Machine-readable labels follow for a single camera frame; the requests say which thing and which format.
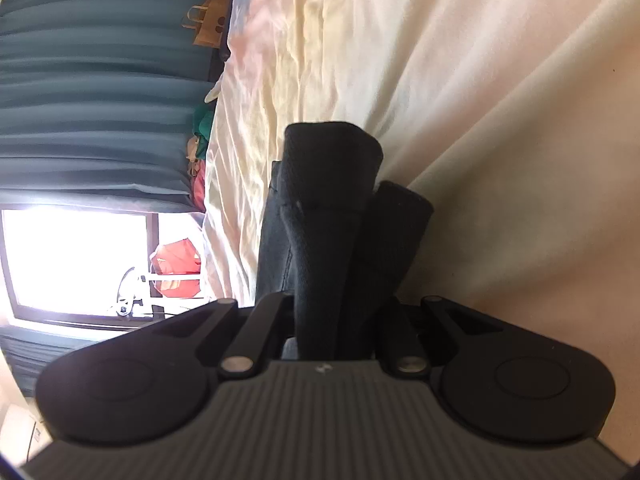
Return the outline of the black pants garment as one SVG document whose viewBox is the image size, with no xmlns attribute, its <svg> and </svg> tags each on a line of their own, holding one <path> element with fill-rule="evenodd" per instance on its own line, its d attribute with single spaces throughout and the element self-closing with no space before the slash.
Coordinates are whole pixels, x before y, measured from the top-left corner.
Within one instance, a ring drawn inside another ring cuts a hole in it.
<svg viewBox="0 0 640 480">
<path fill-rule="evenodd" d="M 434 208 L 378 180 L 383 150 L 349 122 L 286 127 L 271 167 L 255 298 L 289 292 L 296 356 L 364 360 L 420 246 Z"/>
</svg>

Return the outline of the pastel bed sheet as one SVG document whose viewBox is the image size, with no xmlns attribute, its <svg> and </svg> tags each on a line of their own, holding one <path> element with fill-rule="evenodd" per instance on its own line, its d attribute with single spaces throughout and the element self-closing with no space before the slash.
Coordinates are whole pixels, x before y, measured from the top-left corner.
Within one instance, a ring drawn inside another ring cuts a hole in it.
<svg viewBox="0 0 640 480">
<path fill-rule="evenodd" d="M 233 0 L 207 150 L 206 269 L 254 298 L 293 122 L 351 122 L 432 202 L 401 297 L 444 296 L 583 348 L 639 457 L 639 0 Z"/>
</svg>

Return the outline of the red cloth bag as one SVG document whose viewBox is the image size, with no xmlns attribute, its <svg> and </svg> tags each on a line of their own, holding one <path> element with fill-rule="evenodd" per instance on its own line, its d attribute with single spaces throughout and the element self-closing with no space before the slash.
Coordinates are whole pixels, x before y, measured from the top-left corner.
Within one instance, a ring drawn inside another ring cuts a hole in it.
<svg viewBox="0 0 640 480">
<path fill-rule="evenodd" d="M 155 289 L 166 298 L 191 299 L 201 292 L 201 257 L 188 239 L 158 245 L 151 256 L 154 274 L 171 280 L 154 281 Z"/>
</svg>

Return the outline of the left teal curtain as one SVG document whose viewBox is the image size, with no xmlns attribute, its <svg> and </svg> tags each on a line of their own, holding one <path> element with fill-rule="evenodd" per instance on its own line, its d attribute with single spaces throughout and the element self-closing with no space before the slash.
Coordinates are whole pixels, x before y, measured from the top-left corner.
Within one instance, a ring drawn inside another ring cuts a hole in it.
<svg viewBox="0 0 640 480">
<path fill-rule="evenodd" d="M 72 351 L 122 335 L 89 325 L 49 324 L 16 320 L 1 323 L 1 350 L 25 398 L 35 396 L 36 382 L 53 361 Z"/>
</svg>

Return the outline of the brown paper bag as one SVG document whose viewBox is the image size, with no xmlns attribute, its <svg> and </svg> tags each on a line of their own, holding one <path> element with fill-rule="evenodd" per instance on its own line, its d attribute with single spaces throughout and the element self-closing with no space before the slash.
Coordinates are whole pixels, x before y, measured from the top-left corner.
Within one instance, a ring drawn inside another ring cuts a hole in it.
<svg viewBox="0 0 640 480">
<path fill-rule="evenodd" d="M 181 27 L 193 32 L 193 44 L 219 49 L 226 31 L 231 0 L 205 0 L 186 12 Z"/>
</svg>

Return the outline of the right teal curtain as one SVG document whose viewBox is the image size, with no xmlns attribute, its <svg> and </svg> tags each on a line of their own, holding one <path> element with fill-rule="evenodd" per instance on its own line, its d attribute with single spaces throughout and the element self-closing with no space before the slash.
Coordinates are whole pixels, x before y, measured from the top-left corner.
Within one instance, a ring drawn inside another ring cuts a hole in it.
<svg viewBox="0 0 640 480">
<path fill-rule="evenodd" d="M 186 144 L 210 55 L 204 0 L 2 0 L 1 203 L 192 209 Z"/>
</svg>

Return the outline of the green clothing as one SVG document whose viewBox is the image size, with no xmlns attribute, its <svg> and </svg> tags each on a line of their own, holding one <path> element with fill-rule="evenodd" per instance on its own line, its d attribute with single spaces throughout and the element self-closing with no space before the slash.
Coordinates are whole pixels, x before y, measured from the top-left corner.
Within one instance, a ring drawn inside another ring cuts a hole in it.
<svg viewBox="0 0 640 480">
<path fill-rule="evenodd" d="M 197 159 L 206 159 L 206 151 L 209 144 L 210 132 L 214 122 L 216 103 L 202 103 L 193 114 L 192 130 L 198 141 L 195 156 Z"/>
</svg>

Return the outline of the black framed window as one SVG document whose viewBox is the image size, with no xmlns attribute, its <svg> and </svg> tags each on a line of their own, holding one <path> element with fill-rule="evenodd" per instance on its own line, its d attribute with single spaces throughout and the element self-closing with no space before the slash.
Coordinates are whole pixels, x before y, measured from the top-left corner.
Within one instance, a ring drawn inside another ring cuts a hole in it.
<svg viewBox="0 0 640 480">
<path fill-rule="evenodd" d="M 1 271 L 22 321 L 130 330 L 161 320 L 146 277 L 157 214 L 33 206 L 1 211 Z"/>
</svg>

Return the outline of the teal curtain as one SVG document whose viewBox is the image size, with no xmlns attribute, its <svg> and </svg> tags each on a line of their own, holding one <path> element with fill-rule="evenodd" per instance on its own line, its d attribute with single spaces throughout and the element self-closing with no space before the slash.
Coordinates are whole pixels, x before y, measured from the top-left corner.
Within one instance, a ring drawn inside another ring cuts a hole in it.
<svg viewBox="0 0 640 480">
<path fill-rule="evenodd" d="M 36 382 L 53 361 L 72 351 L 122 335 L 89 325 L 49 324 L 16 320 L 1 323 L 1 350 L 25 398 L 35 396 Z"/>
<path fill-rule="evenodd" d="M 1 203 L 192 209 L 186 144 L 210 55 L 204 0 L 2 0 Z"/>
</svg>

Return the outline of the pink clothing pile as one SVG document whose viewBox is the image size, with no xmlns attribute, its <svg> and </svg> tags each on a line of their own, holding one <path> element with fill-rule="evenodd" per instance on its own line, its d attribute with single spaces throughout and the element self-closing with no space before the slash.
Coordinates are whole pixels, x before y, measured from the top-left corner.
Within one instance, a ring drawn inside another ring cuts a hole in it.
<svg viewBox="0 0 640 480">
<path fill-rule="evenodd" d="M 205 211 L 206 161 L 197 159 L 190 167 L 192 202 L 197 210 Z"/>
</svg>

